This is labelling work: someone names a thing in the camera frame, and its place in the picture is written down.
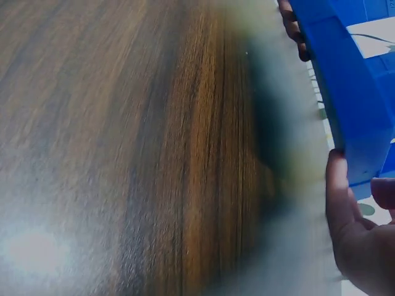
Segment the wood grain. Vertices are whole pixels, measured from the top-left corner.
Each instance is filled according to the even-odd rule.
[[[0,1],[0,243],[68,250],[56,275],[2,253],[1,295],[192,295],[250,250],[246,57],[211,3]]]

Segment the hand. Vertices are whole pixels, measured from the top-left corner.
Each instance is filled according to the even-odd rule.
[[[394,179],[373,179],[371,187],[379,205],[394,205]],[[336,150],[326,167],[326,218],[340,272],[368,295],[395,295],[395,222],[377,226],[362,217],[349,188],[347,161]]]
[[[280,10],[281,16],[283,17],[283,23],[287,35],[296,42],[297,49],[299,51],[299,58],[303,62],[310,60],[309,53],[306,49],[306,44],[304,42],[301,29],[297,24],[296,17],[289,3],[289,0],[277,0],[278,8]]]

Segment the finger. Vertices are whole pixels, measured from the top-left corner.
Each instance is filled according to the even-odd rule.
[[[351,204],[352,212],[354,214],[355,220],[362,219],[362,213],[360,212],[356,197],[350,187],[348,187],[348,197]]]
[[[288,0],[278,0],[278,9],[284,20],[296,22],[296,16]]]
[[[332,150],[326,166],[326,218],[332,239],[355,222],[348,185],[347,161],[342,153]]]
[[[386,210],[395,210],[395,179],[373,178],[370,182],[376,203]]]
[[[297,22],[289,22],[284,20],[286,34],[296,43],[304,43],[304,37]]]
[[[297,44],[297,49],[299,51],[299,58],[303,62],[308,62],[310,60],[310,54],[307,51],[306,44],[304,43],[298,43]]]

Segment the blue plastic tray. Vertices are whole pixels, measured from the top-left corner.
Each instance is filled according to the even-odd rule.
[[[320,86],[335,146],[357,199],[395,177],[395,52],[364,59],[349,25],[395,16],[395,0],[291,0]]]

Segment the white paper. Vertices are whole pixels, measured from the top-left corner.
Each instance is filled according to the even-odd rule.
[[[395,17],[347,27],[364,59],[395,52]]]

